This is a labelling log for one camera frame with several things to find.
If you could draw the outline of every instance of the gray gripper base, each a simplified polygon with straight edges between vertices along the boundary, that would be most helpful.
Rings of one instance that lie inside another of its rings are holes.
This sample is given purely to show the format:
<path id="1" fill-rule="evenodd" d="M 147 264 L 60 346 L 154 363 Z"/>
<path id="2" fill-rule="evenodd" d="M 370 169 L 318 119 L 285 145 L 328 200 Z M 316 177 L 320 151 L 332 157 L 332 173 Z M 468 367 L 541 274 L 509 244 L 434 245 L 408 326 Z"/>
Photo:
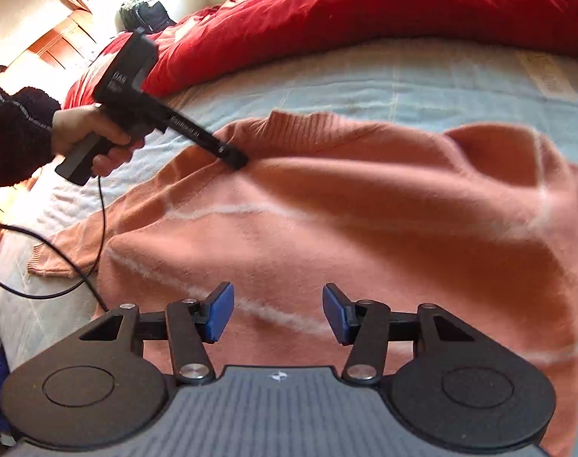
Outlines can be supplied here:
<path id="1" fill-rule="evenodd" d="M 21 442 L 11 457 L 70 452 Z M 342 383 L 330 368 L 228 367 L 215 383 L 181 388 L 149 428 L 80 457 L 448 457 L 409 433 L 379 394 Z M 503 457 L 544 457 L 535 446 Z"/>

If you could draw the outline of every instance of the hand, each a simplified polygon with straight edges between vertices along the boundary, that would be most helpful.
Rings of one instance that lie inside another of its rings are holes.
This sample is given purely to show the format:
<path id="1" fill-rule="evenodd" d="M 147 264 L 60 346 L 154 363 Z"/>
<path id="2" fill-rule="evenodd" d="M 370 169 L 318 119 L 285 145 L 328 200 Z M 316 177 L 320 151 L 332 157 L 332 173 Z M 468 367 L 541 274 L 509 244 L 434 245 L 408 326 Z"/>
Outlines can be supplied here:
<path id="1" fill-rule="evenodd" d="M 58 110 L 54 114 L 52 121 L 53 153 L 66 156 L 75 147 L 75 144 L 90 132 L 96 132 L 98 135 L 106 137 L 113 144 L 125 146 L 112 148 L 106 156 L 94 157 L 92 173 L 101 177 L 106 177 L 123 163 L 128 163 L 132 159 L 132 153 L 144 145 L 143 140 L 128 145 L 130 136 L 102 113 L 98 106 L 88 105 Z"/>

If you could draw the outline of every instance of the pink sweater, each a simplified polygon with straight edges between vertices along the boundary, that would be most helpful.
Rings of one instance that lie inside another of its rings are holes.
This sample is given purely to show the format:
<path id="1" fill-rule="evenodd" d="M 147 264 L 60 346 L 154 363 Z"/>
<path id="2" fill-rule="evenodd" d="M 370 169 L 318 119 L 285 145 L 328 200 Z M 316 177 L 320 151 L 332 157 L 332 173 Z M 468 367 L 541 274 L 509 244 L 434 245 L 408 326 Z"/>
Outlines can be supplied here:
<path id="1" fill-rule="evenodd" d="M 431 134 L 319 113 L 273 112 L 219 133 L 249 165 L 233 172 L 188 147 L 108 210 L 99 290 L 110 307 L 201 298 L 236 287 L 224 364 L 333 364 L 347 349 L 323 316 L 322 286 L 416 311 L 433 302 L 550 377 L 544 440 L 567 456 L 578 428 L 578 166 L 532 129 L 471 125 Z M 92 264 L 101 215 L 52 241 Z M 29 271 L 72 276 L 46 248 Z M 169 371 L 165 345 L 146 357 Z M 387 370 L 411 358 L 391 344 Z"/>

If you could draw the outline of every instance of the red duvet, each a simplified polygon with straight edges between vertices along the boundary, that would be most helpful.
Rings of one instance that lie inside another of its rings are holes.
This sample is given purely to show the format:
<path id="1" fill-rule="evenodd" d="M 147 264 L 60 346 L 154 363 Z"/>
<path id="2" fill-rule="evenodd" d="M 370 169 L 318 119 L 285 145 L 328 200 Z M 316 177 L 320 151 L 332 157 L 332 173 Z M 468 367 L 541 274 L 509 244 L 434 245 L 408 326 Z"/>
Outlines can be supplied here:
<path id="1" fill-rule="evenodd" d="M 160 60 L 144 89 L 166 96 L 276 58 L 420 36 L 578 58 L 578 0 L 228 0 L 152 36 Z M 92 102 L 94 86 L 127 39 L 119 36 L 105 48 L 65 107 Z"/>

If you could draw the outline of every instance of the mattress label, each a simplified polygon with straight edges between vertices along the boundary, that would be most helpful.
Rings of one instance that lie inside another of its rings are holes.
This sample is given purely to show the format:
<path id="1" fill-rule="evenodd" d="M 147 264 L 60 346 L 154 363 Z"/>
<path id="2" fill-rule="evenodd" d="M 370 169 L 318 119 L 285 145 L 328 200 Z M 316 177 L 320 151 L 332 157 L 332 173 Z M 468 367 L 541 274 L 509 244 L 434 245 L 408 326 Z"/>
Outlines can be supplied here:
<path id="1" fill-rule="evenodd" d="M 578 102 L 578 93 L 553 56 L 535 51 L 516 53 L 528 75 L 546 98 Z"/>

